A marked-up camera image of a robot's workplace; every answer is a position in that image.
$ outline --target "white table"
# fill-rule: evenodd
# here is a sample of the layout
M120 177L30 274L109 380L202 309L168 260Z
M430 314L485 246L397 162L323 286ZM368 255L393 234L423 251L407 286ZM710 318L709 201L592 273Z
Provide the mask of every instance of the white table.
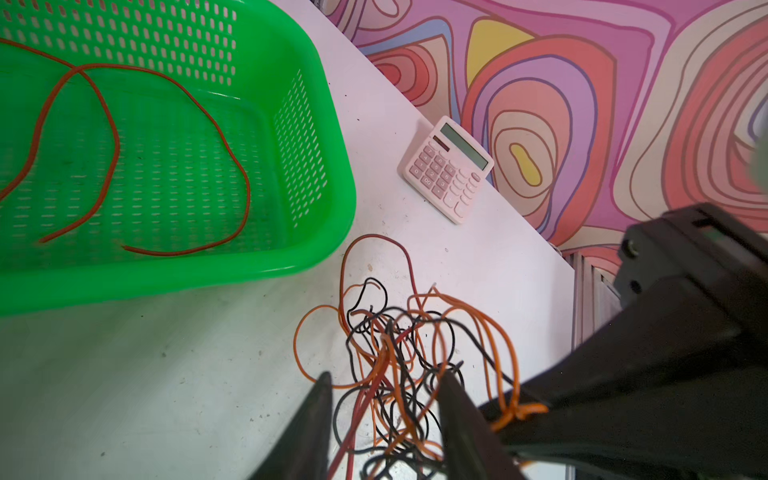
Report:
M524 379L570 350L569 265L490 187L460 227L426 203L396 166L429 122L310 2L275 2L315 42L336 103L358 202L345 244L292 277L0 321L4 477L246 478L310 388L291 353L296 323L338 301L340 255L362 233L403 243L421 291L437 282L499 320ZM360 244L348 272L380 278L395 304L408 293L405 262L383 242ZM332 313L301 341L310 371L346 371ZM480 357L459 350L483 402Z

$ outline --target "basket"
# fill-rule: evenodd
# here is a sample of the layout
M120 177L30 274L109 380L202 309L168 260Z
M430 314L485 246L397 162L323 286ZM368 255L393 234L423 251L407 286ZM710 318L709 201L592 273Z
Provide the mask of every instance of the basket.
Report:
M0 0L2 35L75 65L162 71L211 113L245 168L252 204L214 126L169 81L91 70L117 123L121 157L98 197L114 144L94 92L75 76L54 103L29 175L0 203L0 313L296 273L329 256L352 224L355 187L319 56L265 0ZM0 45L0 187L21 170L41 106L67 68Z

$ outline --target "pink calculator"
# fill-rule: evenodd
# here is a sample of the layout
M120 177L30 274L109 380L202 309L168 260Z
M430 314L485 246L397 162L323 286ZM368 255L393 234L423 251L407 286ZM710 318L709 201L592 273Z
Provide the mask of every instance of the pink calculator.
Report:
M477 140L443 117L402 174L453 223L464 223L493 165L493 158Z

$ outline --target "patterned wall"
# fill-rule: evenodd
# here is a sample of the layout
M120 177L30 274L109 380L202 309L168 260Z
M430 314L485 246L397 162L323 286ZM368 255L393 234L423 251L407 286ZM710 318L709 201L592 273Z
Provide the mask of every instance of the patterned wall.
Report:
M615 273L627 226L711 201L768 233L748 177L768 113L768 2L325 0L433 123L496 159L546 239Z

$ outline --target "wire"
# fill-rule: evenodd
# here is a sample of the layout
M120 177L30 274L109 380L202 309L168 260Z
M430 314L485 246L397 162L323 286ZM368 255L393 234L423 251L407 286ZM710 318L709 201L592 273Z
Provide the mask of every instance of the wire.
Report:
M389 294L383 283L375 277L368 277L362 283L345 288L344 273L349 252L361 240L378 238L397 246L404 254L409 269L413 294L406 300L406 307L390 306ZM301 373L311 381L315 379L303 368L297 345L298 335L304 322L317 310L332 309L336 312L339 326L346 335L345 347L349 355L349 367L353 382L334 385L345 389L333 411L333 435L339 443L328 479L330 480L344 455L347 455L347 478L353 467L354 455L377 455L369 458L360 472L361 478L391 478L389 470L402 463L416 472L417 478L432 478L444 470L442 446L430 440L433 427L440 430L437 416L432 411L442 376L454 374L464 385L461 368L464 361L456 359L456 335L466 335L482 355L488 398L493 390L499 394L501 417L490 426L498 431L511 421L521 421L529 415L547 412L541 403L520 404L520 382L518 362L514 347L508 335L492 318L453 296L445 295L433 285L427 293L418 293L413 267L408 251L400 243L378 234L363 235L355 239L346 249L339 273L338 306L321 305L311 309L299 321L293 336L293 354ZM381 293L383 302L378 308L365 305L370 287ZM357 290L357 299L351 308L345 308L346 296ZM432 300L441 300L448 305L442 312L426 310ZM463 312L475 325L476 333L463 322L452 318ZM423 337L432 332L432 344ZM495 336L501 337L497 345ZM512 366L508 375L502 371L502 348L506 348ZM370 370L364 369L368 364ZM512 393L505 395L505 384ZM342 439L339 434L339 413L344 402L357 392L352 409L349 428ZM371 411L372 441L370 445L356 449L356 430L367 409Z
M114 175L115 168L118 165L118 159L120 157L120 138L118 135L118 128L114 123L114 119L112 118L112 115L109 111L109 107L107 106L106 100L101 94L101 91L99 91L98 87L93 82L93 80L85 74L86 70L94 70L94 69L101 69L101 68L109 68L114 70L140 71L140 72L152 74L157 77L163 78L165 80L168 80L170 83L176 85L179 89L182 90L183 93L185 93L186 96L189 97L190 100L192 100L192 102L200 109L200 111L203 112L203 114L208 118L208 120L210 120L210 122L214 125L214 127L216 128L216 131L219 134L219 137L221 138L222 143L224 144L224 147L227 149L227 153L230 155L230 157L232 158L232 161L240 170L240 173L243 175L243 179L245 180L246 204L245 204L245 211L243 213L243 219L240 222L239 227L234 231L234 233L232 233L228 237L212 243L201 245L199 247L194 247L194 248L175 251L175 252L160 252L156 250L146 250L140 247L131 247L128 245L123 245L122 248L129 252L140 253L142 255L150 255L153 257L177 257L180 255L189 255L191 253L197 253L202 250L207 250L209 248L218 247L219 245L223 245L224 243L230 242L235 237L240 235L240 232L242 232L243 228L245 228L246 222L248 221L248 214L250 212L251 193L250 193L250 181L248 179L248 174L243 168L243 165L237 160L237 157L235 156L234 152L232 152L232 149L230 148L230 145L227 142L227 139L225 138L224 133L221 130L221 127L219 127L219 124L208 113L208 111L200 104L200 102L198 102L197 99L195 99L195 97L186 88L184 88L184 86L182 86L179 82L175 81L173 78L169 77L168 75L162 74L158 71L150 70L148 68L134 67L133 65L114 65L114 64L105 64L105 63L93 63L93 64L74 66L73 64L70 64L59 58L53 57L52 55L48 55L43 51L30 48L27 45L23 45L15 41L10 41L10 40L5 40L0 38L0 42L7 45L11 45L13 47L21 48L26 51L30 51L31 53L41 55L46 58L50 58L51 60L57 61L58 63L61 63L63 65L70 67L70 70L59 79L59 81L54 86L51 93L48 95L48 98L46 98L45 103L43 104L43 107L38 116L38 120L35 123L35 129L32 134L32 143L29 148L29 155L27 156L27 161L25 162L25 165L22 168L22 170L16 175L16 177L11 181L11 183L2 189L2 192L0 192L0 201L2 201L5 197L7 197L24 180L24 178L27 176L27 174L31 170L32 165L35 162L35 158L37 157L38 149L40 147L42 129L43 129L43 126L45 125L45 120L48 118L48 113L50 112L51 107L53 106L53 103L56 100L56 97L58 96L61 89L65 86L67 81L69 81L69 79L74 77L75 75L80 74L83 77L85 77L89 85L94 89L94 92L96 93L99 99L99 102L101 103L101 106L104 109L105 114L107 115L107 120L110 124L110 129L112 130L112 136L114 138L114 153L112 155L112 161L110 163L110 167L107 171L107 174L104 178L104 183L102 184L98 199L96 200L94 206L83 217L76 220L75 222L67 225L66 227L54 233L50 233L49 235L42 237L40 239L41 243L46 243L50 240L53 240L54 238L60 237L61 235L64 235L65 233L74 230L75 228L81 226L83 223L87 222L91 217L93 217L94 214L96 214L99 208L101 208L101 205L104 203L105 198L107 197L107 193L109 191L109 187L112 182L112 177Z

